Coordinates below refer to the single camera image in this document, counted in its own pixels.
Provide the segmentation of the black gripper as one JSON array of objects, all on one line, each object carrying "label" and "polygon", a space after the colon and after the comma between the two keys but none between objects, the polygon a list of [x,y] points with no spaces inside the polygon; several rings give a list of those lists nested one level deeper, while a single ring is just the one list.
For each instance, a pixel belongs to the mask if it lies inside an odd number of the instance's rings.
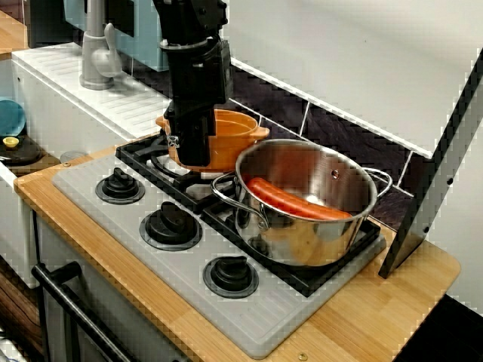
[{"label": "black gripper", "polygon": [[216,134],[214,106],[231,96],[229,42],[220,37],[185,45],[163,40],[160,48],[168,55],[171,77],[168,144],[177,148],[182,164],[206,167],[209,136]]}]

